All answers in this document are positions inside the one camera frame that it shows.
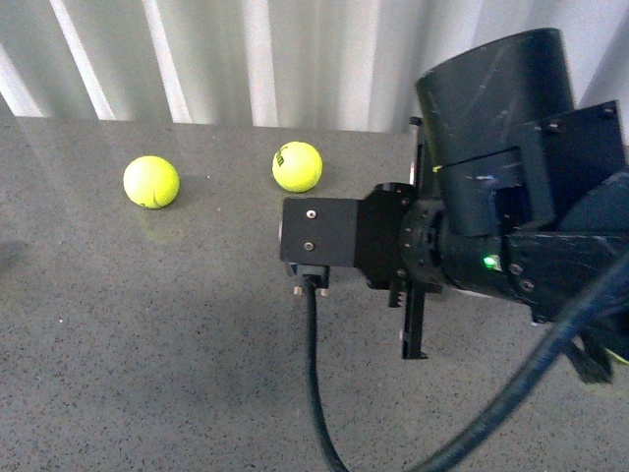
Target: speckled gray surface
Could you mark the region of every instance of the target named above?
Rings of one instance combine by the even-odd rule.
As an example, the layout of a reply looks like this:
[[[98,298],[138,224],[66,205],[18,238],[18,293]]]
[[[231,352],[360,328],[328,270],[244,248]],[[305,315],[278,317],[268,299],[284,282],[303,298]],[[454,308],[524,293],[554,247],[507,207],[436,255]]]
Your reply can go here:
[[[412,137],[6,118],[0,124],[0,470],[325,467],[304,387],[305,319],[278,261],[284,143],[325,159],[315,196],[405,181]],[[155,153],[175,203],[127,200]],[[350,269],[320,301],[329,426],[355,471],[401,471],[449,439],[544,328],[524,307],[428,303],[430,359],[399,359],[400,310]],[[587,387],[565,361],[458,470],[628,470],[629,372]]]

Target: tennis ball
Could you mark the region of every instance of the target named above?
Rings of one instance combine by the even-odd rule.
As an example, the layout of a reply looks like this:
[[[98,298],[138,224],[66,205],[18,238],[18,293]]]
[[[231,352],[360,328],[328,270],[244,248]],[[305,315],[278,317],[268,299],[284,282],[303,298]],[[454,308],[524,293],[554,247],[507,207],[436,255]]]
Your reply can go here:
[[[308,143],[288,143],[273,157],[273,177],[289,192],[305,192],[316,185],[323,172],[318,151]]]
[[[123,183],[131,201],[147,208],[166,207],[179,192],[177,170],[156,155],[143,155],[129,164]]]

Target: corrugated metal panel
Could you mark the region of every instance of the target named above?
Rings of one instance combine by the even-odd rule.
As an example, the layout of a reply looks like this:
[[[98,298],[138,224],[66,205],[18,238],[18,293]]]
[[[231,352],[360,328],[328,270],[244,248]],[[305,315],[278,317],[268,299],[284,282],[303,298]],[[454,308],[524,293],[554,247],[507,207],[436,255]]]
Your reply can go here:
[[[621,99],[629,129],[629,0],[6,0],[0,18],[19,116],[400,131],[430,67],[556,27],[577,100]]]

